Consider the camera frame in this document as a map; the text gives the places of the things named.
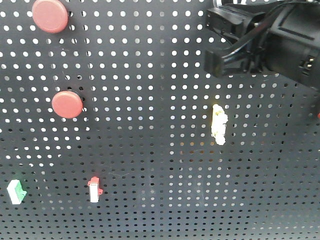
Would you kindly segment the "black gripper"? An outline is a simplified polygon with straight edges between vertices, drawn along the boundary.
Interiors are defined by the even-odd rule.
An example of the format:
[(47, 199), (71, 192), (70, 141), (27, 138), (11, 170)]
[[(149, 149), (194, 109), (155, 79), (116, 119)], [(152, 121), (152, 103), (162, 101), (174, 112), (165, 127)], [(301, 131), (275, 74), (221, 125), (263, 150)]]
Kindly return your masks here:
[[(206, 11), (205, 27), (230, 46), (206, 50), (204, 70), (214, 77), (274, 72), (318, 90), (320, 2), (282, 0), (248, 4), (247, 8), (225, 6)], [(271, 26), (260, 22), (275, 12), (279, 14)]]

